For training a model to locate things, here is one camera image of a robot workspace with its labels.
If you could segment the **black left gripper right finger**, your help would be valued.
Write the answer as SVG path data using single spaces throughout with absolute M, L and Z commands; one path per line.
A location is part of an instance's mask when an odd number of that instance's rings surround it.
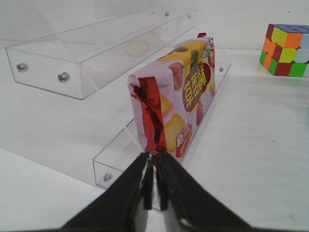
M 252 232 L 253 227 L 208 193 L 170 154 L 156 156 L 160 208 L 168 232 Z

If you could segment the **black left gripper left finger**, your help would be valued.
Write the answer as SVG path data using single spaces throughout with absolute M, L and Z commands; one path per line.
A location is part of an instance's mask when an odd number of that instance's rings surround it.
M 144 232 L 152 209 L 153 175 L 153 155 L 141 153 L 102 195 L 60 231 Z

